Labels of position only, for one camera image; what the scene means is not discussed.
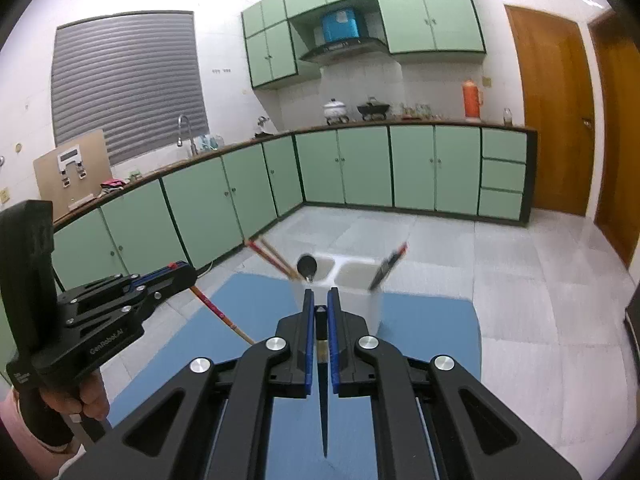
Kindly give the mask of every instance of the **human hand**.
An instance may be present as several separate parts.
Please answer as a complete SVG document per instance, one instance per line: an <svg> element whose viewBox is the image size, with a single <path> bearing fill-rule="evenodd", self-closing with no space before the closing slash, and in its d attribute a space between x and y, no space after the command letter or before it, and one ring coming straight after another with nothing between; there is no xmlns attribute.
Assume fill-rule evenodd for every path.
<svg viewBox="0 0 640 480"><path fill-rule="evenodd" d="M40 389L40 396L50 408L65 415L84 412L96 420L104 420L109 415L109 400L99 370L82 381L79 391L80 400L73 398L70 393L46 388Z"/></svg>

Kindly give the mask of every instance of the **window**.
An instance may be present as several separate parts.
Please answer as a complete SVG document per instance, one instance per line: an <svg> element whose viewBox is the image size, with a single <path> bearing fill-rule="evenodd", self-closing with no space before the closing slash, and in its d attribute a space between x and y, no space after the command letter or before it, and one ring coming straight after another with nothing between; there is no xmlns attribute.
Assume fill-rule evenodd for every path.
<svg viewBox="0 0 640 480"><path fill-rule="evenodd" d="M193 13L145 11L56 31L51 69L56 145L102 129L111 164L177 141L178 116L209 131Z"/></svg>

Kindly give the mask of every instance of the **drawer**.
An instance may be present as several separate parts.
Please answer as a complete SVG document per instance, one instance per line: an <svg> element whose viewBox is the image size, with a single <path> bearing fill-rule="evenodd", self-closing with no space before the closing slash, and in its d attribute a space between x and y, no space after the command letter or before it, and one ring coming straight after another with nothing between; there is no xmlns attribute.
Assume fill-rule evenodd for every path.
<svg viewBox="0 0 640 480"><path fill-rule="evenodd" d="M480 190L480 203L478 214L494 218L520 219L520 207L522 195L509 191L494 191L493 189Z"/></svg>
<svg viewBox="0 0 640 480"><path fill-rule="evenodd" d="M517 162L501 160L482 160L482 187L508 189L522 192L524 190L524 172L526 166Z"/></svg>
<svg viewBox="0 0 640 480"><path fill-rule="evenodd" d="M527 134L497 128L483 128L482 156L526 162Z"/></svg>

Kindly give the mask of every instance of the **range hood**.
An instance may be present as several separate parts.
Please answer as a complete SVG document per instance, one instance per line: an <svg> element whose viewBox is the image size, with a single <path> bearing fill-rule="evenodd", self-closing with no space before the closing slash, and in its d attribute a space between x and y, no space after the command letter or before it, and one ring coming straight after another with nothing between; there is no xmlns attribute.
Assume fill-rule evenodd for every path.
<svg viewBox="0 0 640 480"><path fill-rule="evenodd" d="M301 56L300 60L326 65L367 52L388 54L389 49L378 38L345 38L316 46Z"/></svg>

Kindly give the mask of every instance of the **white container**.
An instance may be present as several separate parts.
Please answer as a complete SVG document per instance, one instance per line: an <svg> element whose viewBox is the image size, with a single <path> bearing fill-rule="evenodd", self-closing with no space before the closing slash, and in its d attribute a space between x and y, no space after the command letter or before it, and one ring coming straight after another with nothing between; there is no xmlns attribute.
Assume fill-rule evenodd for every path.
<svg viewBox="0 0 640 480"><path fill-rule="evenodd" d="M327 293L336 286L340 294L341 309L362 316L367 323L369 334L376 335L382 316L382 294L379 289L369 292L369 285L380 263L372 258L355 258L341 254L313 256L318 262L318 272L313 282L291 282L298 308L302 310L306 288L311 288L314 292L314 302L318 305L326 304Z"/></svg>

